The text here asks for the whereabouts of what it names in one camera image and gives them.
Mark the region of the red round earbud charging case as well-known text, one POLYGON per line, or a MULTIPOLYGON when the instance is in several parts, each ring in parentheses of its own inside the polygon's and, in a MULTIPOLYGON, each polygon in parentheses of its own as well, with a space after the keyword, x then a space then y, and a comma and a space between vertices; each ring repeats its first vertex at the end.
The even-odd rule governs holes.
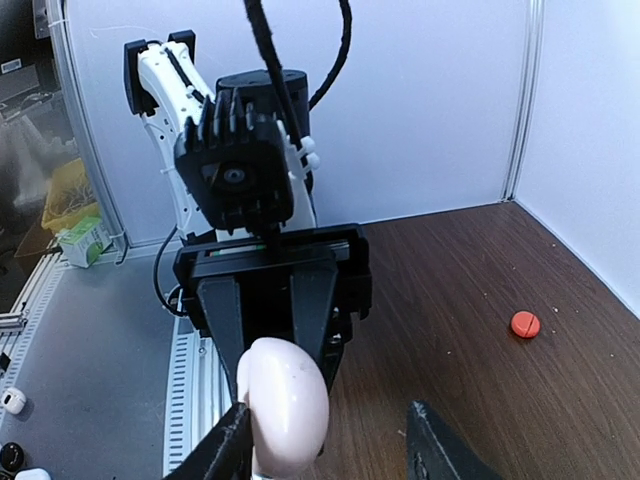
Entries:
POLYGON ((510 328, 516 336, 522 339, 532 339, 539 334, 541 322, 534 313, 522 310, 512 316, 510 328))

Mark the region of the white oval charging case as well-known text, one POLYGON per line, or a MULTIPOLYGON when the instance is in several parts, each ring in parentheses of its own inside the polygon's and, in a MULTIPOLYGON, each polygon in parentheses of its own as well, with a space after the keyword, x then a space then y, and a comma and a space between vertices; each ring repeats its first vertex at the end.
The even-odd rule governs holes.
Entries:
POLYGON ((263 337, 242 354, 238 400, 251 412, 252 469, 289 479, 306 470, 325 442, 329 396, 316 362, 298 345, 263 337))

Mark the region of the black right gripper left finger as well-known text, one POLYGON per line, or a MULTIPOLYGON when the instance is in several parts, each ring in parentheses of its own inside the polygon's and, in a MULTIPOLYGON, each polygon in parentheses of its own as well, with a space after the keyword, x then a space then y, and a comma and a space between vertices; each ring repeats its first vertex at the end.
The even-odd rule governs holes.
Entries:
POLYGON ((236 402, 169 474, 169 480, 249 480, 253 447, 251 411, 236 402))

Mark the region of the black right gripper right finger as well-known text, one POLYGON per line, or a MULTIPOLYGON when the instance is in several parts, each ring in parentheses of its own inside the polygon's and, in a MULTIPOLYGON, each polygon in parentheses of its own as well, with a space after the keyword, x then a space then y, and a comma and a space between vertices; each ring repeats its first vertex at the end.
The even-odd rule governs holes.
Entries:
POLYGON ((501 479, 425 401, 412 401, 406 420, 408 479, 501 479))

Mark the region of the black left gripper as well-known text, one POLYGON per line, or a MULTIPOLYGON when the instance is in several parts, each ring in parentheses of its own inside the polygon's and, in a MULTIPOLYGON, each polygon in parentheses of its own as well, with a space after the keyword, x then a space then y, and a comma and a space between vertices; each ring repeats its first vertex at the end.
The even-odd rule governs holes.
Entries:
POLYGON ((369 252, 357 224, 284 233, 276 249, 246 238, 197 239, 178 251, 173 270, 183 314, 196 329, 211 334, 232 402, 238 400, 236 376, 245 352, 240 289, 247 292, 247 327, 261 336, 293 334, 331 388, 343 339, 352 338, 351 316, 364 319, 372 307, 369 252), (322 260, 325 254, 329 260, 322 260), (259 320, 260 303, 271 312, 292 315, 292 320, 259 320))

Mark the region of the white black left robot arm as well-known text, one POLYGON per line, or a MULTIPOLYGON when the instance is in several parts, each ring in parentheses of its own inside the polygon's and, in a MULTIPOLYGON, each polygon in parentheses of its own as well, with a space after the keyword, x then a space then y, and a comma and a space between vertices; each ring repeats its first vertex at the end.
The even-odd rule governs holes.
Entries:
POLYGON ((274 85, 252 70, 208 85, 195 40, 186 30, 124 47, 129 108, 161 156, 181 241, 176 287, 159 300, 213 341, 231 395, 264 337, 299 346, 332 384, 372 275, 361 226, 317 221, 307 76, 286 69, 274 85))

